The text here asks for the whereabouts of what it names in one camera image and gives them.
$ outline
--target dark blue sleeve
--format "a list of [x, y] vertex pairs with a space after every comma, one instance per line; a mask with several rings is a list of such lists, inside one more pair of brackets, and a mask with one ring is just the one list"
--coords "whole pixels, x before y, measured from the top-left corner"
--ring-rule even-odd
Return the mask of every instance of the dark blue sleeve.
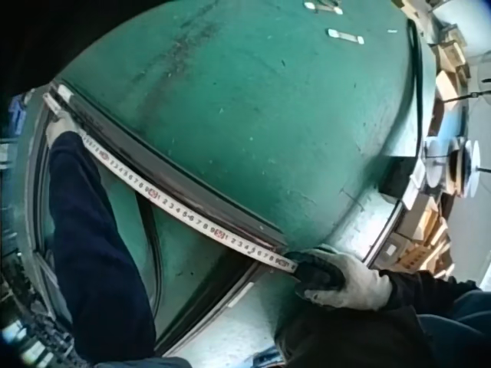
[[55, 272], [76, 351], [92, 363], [151, 357], [155, 326], [147, 293], [97, 167], [76, 133], [55, 140], [49, 172]]

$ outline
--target metal rod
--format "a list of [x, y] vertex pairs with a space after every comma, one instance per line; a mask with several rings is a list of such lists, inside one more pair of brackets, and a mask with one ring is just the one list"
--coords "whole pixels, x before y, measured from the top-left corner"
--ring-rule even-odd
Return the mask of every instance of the metal rod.
[[491, 90], [485, 90], [483, 92], [472, 92], [470, 94], [465, 94], [463, 96], [458, 96], [458, 97], [455, 97], [455, 98], [450, 98], [449, 100], [443, 101], [443, 103], [446, 104], [448, 102], [454, 102], [454, 101], [460, 101], [460, 100], [467, 100], [468, 98], [477, 98], [477, 97], [484, 96], [485, 94], [491, 94]]

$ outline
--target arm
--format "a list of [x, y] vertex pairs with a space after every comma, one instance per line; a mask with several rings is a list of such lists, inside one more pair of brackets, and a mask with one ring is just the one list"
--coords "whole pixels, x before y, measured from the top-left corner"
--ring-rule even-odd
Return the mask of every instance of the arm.
[[337, 267], [346, 280], [339, 290], [328, 290], [325, 285], [318, 284], [297, 285], [300, 297], [322, 306], [360, 311], [411, 306], [418, 314], [443, 314], [458, 297], [477, 289], [473, 282], [457, 283], [454, 278], [439, 280], [427, 271], [405, 274], [370, 270], [350, 255], [321, 249], [311, 249], [307, 253], [314, 256], [317, 263], [327, 262]]
[[91, 363], [153, 355], [155, 326], [137, 266], [117, 231], [90, 153], [69, 115], [47, 128], [55, 272], [75, 349]]
[[384, 270], [380, 271], [380, 275], [387, 275], [392, 283], [385, 310], [410, 305], [418, 314], [441, 315], [468, 291], [479, 290], [473, 281], [457, 282], [455, 278], [440, 280], [428, 271], [406, 274]]

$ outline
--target gloved hand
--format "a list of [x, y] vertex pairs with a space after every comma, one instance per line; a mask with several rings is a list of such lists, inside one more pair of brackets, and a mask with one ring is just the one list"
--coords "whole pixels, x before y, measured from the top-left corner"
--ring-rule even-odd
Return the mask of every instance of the gloved hand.
[[78, 126], [67, 111], [61, 111], [58, 114], [58, 120], [51, 121], [46, 127], [46, 141], [48, 142], [48, 147], [51, 148], [55, 140], [65, 132], [78, 133]]
[[305, 253], [315, 256], [317, 262], [326, 261], [339, 268], [346, 282], [339, 291], [323, 290], [321, 285], [299, 284], [296, 291], [300, 297], [322, 306], [360, 311], [378, 311], [387, 304], [392, 292], [387, 275], [380, 276], [378, 271], [368, 269], [352, 255], [333, 254], [321, 249]]

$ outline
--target measuring tape blade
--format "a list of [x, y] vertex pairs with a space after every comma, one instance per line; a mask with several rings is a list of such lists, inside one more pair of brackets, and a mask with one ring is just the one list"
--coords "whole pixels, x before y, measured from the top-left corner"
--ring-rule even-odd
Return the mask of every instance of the measuring tape blade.
[[[48, 107], [56, 115], [62, 111], [59, 103], [50, 94], [44, 94], [43, 98]], [[194, 228], [201, 234], [206, 235], [214, 241], [226, 245], [243, 255], [288, 273], [295, 272], [297, 264], [294, 261], [234, 234], [226, 228], [216, 224], [214, 221], [194, 212], [183, 203], [176, 201], [172, 196], [167, 195], [153, 184], [150, 184], [128, 166], [124, 165], [120, 160], [109, 153], [107, 149], [103, 148], [99, 142], [87, 134], [87, 132], [81, 128], [79, 128], [79, 130], [79, 134], [85, 147], [99, 162], [128, 184], [133, 190], [140, 193], [163, 211], [172, 215], [183, 224]]]

